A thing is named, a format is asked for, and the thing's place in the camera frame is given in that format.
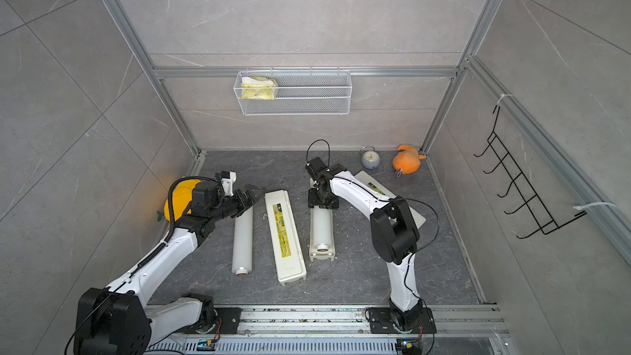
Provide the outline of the white dispenser lid with label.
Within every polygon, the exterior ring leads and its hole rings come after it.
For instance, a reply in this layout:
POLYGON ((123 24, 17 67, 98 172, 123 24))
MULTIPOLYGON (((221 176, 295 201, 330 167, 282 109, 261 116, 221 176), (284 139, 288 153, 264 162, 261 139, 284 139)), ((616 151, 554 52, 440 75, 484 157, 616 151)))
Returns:
MULTIPOLYGON (((385 199, 392 199, 396 197, 396 195, 393 192, 391 192, 388 188, 386 188, 381 183, 377 182, 376 179, 371 177, 365 171, 358 172, 355 175, 355 179, 361 184, 363 184, 364 186, 373 190, 373 192, 376 192, 377 194, 379 194, 381 199, 385 200, 385 199)), ((411 207, 410 210, 411 210, 412 217, 414 218, 417 227, 422 228, 422 225, 424 225, 424 223, 427 221, 426 218, 423 217, 421 214, 419 214, 416 210, 414 210, 414 208, 411 207)))

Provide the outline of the white dispenser base tray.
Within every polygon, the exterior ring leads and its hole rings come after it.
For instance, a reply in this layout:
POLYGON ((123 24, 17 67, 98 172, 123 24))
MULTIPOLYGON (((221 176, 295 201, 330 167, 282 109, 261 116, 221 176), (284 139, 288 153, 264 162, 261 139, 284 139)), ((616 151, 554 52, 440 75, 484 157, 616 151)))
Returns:
POLYGON ((333 210, 314 205, 311 211, 309 257, 311 261, 335 259, 333 210))

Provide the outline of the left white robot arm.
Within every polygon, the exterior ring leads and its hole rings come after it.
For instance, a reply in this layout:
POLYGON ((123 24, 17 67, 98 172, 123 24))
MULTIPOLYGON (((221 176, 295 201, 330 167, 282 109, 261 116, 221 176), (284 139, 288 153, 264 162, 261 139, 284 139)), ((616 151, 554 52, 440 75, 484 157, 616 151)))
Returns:
POLYGON ((234 172, 223 171, 211 178, 187 176, 173 182, 166 200, 166 235, 129 271, 81 296, 76 328, 64 349, 75 354, 143 354, 182 329, 219 335, 223 322, 210 296, 184 294, 154 307, 148 302, 217 222, 243 217, 266 193, 253 185, 236 189, 235 181, 234 172))

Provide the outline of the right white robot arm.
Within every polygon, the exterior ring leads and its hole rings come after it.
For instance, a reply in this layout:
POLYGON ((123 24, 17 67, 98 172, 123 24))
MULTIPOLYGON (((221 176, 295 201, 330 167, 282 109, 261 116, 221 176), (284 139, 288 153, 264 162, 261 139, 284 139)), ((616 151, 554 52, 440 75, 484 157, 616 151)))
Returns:
POLYGON ((413 270, 419 251, 419 228, 425 219, 405 198, 377 192, 340 164, 328 165, 315 157, 307 161, 306 171, 311 178, 308 206, 312 258, 335 257, 333 211, 339 208, 341 199, 345 200, 370 221, 373 248, 386 262, 390 319, 399 331, 415 329, 424 312, 413 270))

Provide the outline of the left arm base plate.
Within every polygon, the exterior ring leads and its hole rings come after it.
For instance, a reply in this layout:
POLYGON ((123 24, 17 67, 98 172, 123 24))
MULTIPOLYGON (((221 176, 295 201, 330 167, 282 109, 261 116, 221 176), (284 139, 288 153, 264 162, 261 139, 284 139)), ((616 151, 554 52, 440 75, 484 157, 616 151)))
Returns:
POLYGON ((220 335, 235 335, 243 309, 240 307, 220 307, 213 312, 202 312, 202 317, 193 325, 182 327, 177 333, 214 335, 217 331, 220 335))

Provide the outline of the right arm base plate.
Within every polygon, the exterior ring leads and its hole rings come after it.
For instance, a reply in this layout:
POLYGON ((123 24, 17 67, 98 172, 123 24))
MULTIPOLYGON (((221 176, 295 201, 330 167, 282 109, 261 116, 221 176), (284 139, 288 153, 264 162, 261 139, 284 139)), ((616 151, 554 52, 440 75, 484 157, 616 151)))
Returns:
POLYGON ((407 312, 401 312, 396 307, 369 307, 365 317, 373 335, 433 335, 437 332, 432 310, 421 304, 407 312))

